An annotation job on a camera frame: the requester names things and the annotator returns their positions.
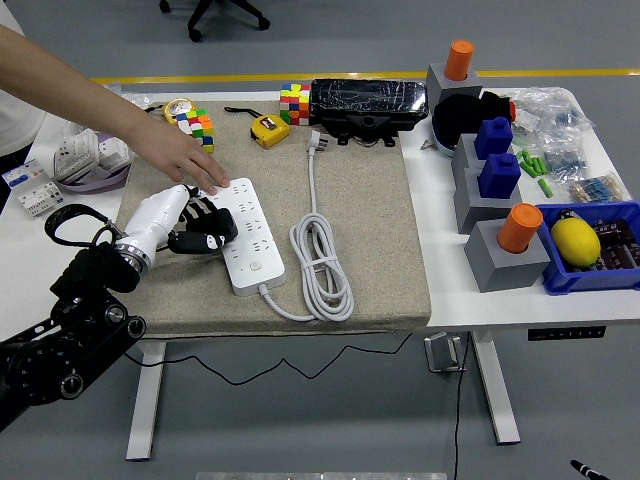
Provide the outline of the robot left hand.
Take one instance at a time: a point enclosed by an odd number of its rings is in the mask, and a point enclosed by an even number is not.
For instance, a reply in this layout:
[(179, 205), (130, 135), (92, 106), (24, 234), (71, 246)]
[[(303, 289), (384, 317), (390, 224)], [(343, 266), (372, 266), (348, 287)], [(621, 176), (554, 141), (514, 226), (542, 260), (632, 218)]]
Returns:
[(216, 207), (196, 187), (178, 185), (143, 200), (115, 248), (123, 257), (149, 268), (160, 247), (177, 254), (209, 254), (237, 236), (228, 209)]

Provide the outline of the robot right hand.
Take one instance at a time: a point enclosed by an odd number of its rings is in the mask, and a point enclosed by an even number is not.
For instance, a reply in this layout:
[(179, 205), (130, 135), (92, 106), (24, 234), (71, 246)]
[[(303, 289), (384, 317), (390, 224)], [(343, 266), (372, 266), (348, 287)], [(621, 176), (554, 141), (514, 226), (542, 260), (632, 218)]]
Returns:
[(589, 480), (609, 480), (609, 478), (606, 475), (604, 475), (604, 474), (602, 474), (602, 473), (590, 468), (589, 466), (587, 466), (586, 464), (584, 464), (584, 463), (582, 463), (582, 462), (580, 462), (578, 460), (572, 459), (570, 461), (570, 465), (578, 473), (580, 473), (582, 476), (584, 476), (585, 478), (587, 478)]

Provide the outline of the person's hand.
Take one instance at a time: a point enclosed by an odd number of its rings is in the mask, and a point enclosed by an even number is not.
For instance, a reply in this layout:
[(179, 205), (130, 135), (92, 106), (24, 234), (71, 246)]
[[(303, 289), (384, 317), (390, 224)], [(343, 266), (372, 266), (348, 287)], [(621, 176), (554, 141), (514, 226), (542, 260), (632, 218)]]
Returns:
[(228, 187), (224, 168), (191, 136), (179, 128), (142, 114), (141, 122), (128, 132), (125, 142), (152, 167), (176, 183), (186, 178), (208, 194)]

